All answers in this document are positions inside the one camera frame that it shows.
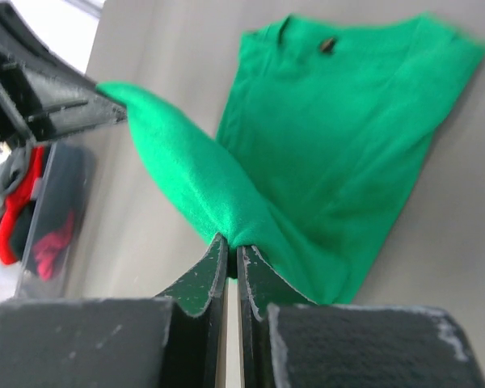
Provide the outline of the clear plastic bin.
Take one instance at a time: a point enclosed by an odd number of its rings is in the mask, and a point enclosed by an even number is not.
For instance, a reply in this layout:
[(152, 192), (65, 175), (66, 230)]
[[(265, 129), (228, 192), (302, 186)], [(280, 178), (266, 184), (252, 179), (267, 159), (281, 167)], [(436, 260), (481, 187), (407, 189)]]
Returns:
[(64, 295), (94, 169), (89, 150), (66, 142), (0, 164), (0, 302)]

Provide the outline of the red t shirt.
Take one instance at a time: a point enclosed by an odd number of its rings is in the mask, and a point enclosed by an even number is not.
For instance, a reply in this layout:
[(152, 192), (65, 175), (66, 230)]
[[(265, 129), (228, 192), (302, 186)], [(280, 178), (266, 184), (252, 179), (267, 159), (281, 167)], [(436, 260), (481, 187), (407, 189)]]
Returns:
[(44, 147), (35, 147), (32, 150), (27, 173), (19, 186), (6, 196), (5, 213), (0, 222), (0, 261), (4, 265), (12, 265), (18, 261), (10, 246), (15, 223), (32, 195), (36, 185), (42, 177)]

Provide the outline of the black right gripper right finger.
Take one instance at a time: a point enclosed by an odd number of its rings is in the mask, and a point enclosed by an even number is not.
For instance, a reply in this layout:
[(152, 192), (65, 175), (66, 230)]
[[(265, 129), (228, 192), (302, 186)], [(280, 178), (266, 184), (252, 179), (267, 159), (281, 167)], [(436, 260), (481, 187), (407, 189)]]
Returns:
[(255, 246), (238, 247), (236, 253), (242, 379), (245, 387), (264, 386), (266, 328), (269, 304), (314, 306), (316, 303), (295, 289), (263, 258)]

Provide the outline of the green t shirt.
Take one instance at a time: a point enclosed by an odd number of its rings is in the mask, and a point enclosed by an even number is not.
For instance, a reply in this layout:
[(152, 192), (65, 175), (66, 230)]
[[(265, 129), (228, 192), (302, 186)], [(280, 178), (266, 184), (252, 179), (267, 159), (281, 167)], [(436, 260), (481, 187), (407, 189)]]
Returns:
[(429, 14), (383, 26), (290, 15), (243, 34), (215, 136), (134, 84), (138, 155), (205, 241), (257, 247), (319, 304), (350, 302), (420, 175), (485, 43)]

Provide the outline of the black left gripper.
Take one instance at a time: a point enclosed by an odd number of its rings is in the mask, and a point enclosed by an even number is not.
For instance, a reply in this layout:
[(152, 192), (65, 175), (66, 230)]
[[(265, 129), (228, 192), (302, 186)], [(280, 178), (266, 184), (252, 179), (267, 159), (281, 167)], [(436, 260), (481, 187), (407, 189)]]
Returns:
[(11, 149), (43, 144), (127, 119), (123, 105), (86, 88), (34, 70), (18, 53), (34, 36), (8, 1), (0, 1), (0, 143)]

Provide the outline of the grey t shirt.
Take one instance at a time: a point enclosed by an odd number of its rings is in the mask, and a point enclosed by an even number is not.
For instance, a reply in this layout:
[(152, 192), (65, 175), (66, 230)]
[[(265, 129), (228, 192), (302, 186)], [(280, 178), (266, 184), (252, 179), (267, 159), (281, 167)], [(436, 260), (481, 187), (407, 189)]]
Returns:
[(25, 147), (12, 150), (4, 162), (0, 164), (0, 221), (5, 213), (5, 199), (25, 178), (29, 169), (32, 148)]

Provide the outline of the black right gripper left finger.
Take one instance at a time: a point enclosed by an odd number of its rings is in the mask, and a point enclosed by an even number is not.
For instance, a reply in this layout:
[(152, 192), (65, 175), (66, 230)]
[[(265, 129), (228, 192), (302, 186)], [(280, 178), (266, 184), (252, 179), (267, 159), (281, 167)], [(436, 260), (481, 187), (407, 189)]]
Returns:
[(228, 243), (216, 234), (203, 257), (156, 295), (172, 304), (160, 387), (215, 387), (228, 258)]

